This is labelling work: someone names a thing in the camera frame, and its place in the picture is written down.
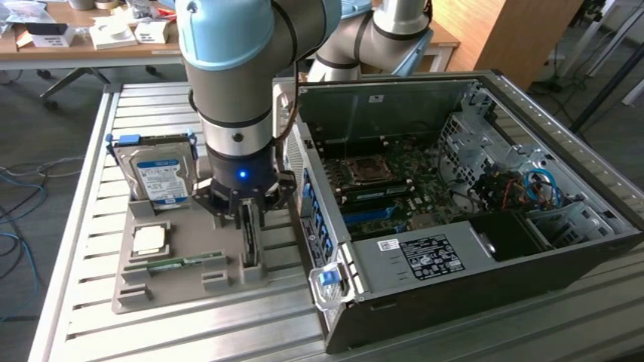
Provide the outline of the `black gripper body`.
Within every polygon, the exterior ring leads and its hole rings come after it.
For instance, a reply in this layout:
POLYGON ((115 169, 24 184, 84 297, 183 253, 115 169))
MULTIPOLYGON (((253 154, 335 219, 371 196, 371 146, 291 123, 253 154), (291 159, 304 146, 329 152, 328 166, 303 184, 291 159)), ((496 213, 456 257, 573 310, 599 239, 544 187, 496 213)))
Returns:
POLYGON ((212 170, 211 189, 228 197, 236 190, 248 197, 255 190, 265 193, 277 181, 273 170, 273 146, 244 156, 229 156, 208 148, 212 170))

